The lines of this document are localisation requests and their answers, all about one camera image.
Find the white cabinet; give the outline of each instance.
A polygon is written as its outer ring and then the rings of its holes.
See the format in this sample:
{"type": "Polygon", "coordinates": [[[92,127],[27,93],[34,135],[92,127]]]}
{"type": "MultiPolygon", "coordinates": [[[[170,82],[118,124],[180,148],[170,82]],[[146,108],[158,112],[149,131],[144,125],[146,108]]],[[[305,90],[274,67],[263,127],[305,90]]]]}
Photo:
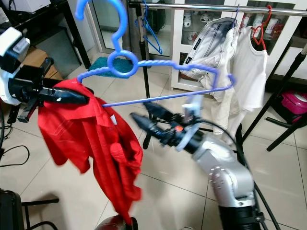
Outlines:
{"type": "MultiPolygon", "coordinates": [[[[175,3],[189,3],[189,4],[216,4],[216,5],[238,5],[240,6],[257,6],[266,7],[271,5],[273,8],[285,8],[295,10],[306,10],[307,0],[175,0],[175,3]]],[[[173,57],[172,59],[177,63],[182,63],[191,50],[193,41],[191,38],[200,32],[205,25],[200,21],[201,15],[191,14],[191,25],[189,27],[183,26],[184,10],[175,10],[174,13],[174,37],[173,37],[173,57]]],[[[208,12],[210,18],[220,17],[234,17],[235,12],[208,12]]],[[[244,13],[239,13],[237,16],[238,23],[241,24],[244,13]]],[[[256,14],[251,14],[248,25],[252,25],[255,20],[256,14]]],[[[263,21],[266,20],[268,14],[264,14],[263,21]]],[[[299,24],[301,17],[297,16],[283,16],[283,15],[272,15],[272,17],[280,25],[280,33],[265,34],[265,44],[269,54],[267,64],[267,76],[272,72],[276,65],[279,57],[289,42],[292,34],[294,33],[297,25],[299,24]]],[[[202,89],[202,85],[198,82],[183,79],[179,76],[179,71],[172,70],[172,88],[179,88],[189,91],[195,91],[202,89]]]]}

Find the cabinet door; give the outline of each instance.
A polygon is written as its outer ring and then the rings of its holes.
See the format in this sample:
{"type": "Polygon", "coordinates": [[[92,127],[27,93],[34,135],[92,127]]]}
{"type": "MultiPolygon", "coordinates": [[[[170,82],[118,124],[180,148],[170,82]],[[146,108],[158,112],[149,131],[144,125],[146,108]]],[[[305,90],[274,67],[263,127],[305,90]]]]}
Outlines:
{"type": "MultiPolygon", "coordinates": [[[[202,5],[236,5],[236,0],[175,0],[177,4],[202,4],[202,5]]],[[[235,12],[221,11],[184,11],[175,10],[173,25],[173,55],[172,59],[179,63],[188,52],[199,32],[208,21],[232,17],[235,12]]],[[[185,90],[200,90],[202,86],[199,82],[193,82],[179,77],[178,70],[172,70],[172,87],[185,90]]]]}
{"type": "MultiPolygon", "coordinates": [[[[271,5],[273,8],[295,10],[306,10],[307,8],[307,0],[237,0],[237,3],[239,3],[241,6],[266,7],[267,5],[271,5]]],[[[237,17],[239,23],[241,23],[243,17],[245,17],[245,22],[247,22],[247,25],[252,26],[256,21],[256,17],[263,17],[262,21],[265,21],[268,14],[239,13],[237,17]]],[[[263,38],[269,55],[266,70],[267,77],[272,72],[278,58],[288,44],[300,20],[301,17],[297,16],[272,15],[268,25],[270,28],[266,30],[266,27],[264,27],[265,33],[263,38]]]]}

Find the white t-shirt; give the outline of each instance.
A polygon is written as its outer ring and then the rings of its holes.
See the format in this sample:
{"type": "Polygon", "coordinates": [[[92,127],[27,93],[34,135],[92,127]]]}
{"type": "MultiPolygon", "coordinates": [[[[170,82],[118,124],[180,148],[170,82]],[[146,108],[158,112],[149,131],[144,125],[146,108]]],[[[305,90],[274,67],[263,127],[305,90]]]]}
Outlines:
{"type": "MultiPolygon", "coordinates": [[[[232,73],[236,79],[235,96],[231,101],[228,118],[228,132],[232,137],[248,112],[262,107],[266,82],[266,50],[257,51],[251,44],[251,26],[242,30],[233,58],[232,73]]],[[[226,134],[222,139],[231,144],[226,134]]]]}

